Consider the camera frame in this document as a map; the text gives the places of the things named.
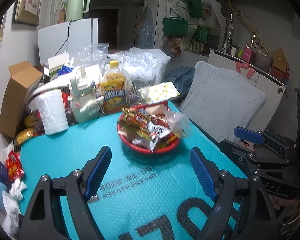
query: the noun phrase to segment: clear plastic bag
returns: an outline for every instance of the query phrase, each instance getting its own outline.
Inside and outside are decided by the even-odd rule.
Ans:
[[[153,81],[157,74],[158,60],[152,54],[132,53],[120,51],[114,54],[108,54],[112,60],[118,60],[120,67],[130,74],[131,79],[142,78],[147,81]]]
[[[185,114],[164,111],[164,115],[173,134],[177,135],[179,138],[190,137],[192,135],[190,121]]]
[[[107,61],[109,44],[98,43],[85,45],[78,48],[78,53],[74,58],[75,66],[89,67],[99,65],[102,75],[106,72],[105,64]]]
[[[140,49],[153,49],[154,48],[154,26],[152,19],[151,8],[146,8],[145,21],[138,34],[138,45]]]

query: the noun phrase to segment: hanging bag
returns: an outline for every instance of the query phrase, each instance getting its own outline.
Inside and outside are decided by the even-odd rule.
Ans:
[[[178,17],[172,17],[173,11]],[[163,19],[163,34],[166,36],[188,36],[188,22],[183,19],[173,8],[170,8],[170,18]]]
[[[207,44],[208,41],[208,34],[210,30],[207,29],[205,26],[197,26],[197,29],[195,30],[192,40],[195,40],[197,42]]]
[[[185,2],[188,8],[182,7],[181,5],[178,5],[178,3]],[[181,8],[189,11],[189,15],[191,18],[195,18],[197,20],[202,19],[204,20],[205,18],[203,17],[203,12],[202,12],[202,5],[200,0],[184,0],[177,2],[176,5],[180,6]]]

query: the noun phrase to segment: glass cup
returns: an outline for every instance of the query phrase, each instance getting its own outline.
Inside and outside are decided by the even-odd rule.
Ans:
[[[136,105],[146,105],[150,83],[144,79],[134,79],[129,82],[129,91],[127,95],[127,105],[129,107]]]

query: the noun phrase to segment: pink box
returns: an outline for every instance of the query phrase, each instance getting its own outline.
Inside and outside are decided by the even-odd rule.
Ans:
[[[245,62],[249,62],[252,53],[253,53],[252,49],[244,48],[242,60],[244,60]]]

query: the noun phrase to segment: yellow bottle cap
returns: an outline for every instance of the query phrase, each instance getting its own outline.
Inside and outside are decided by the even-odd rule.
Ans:
[[[119,67],[119,61],[111,60],[109,66],[110,66],[110,68]]]

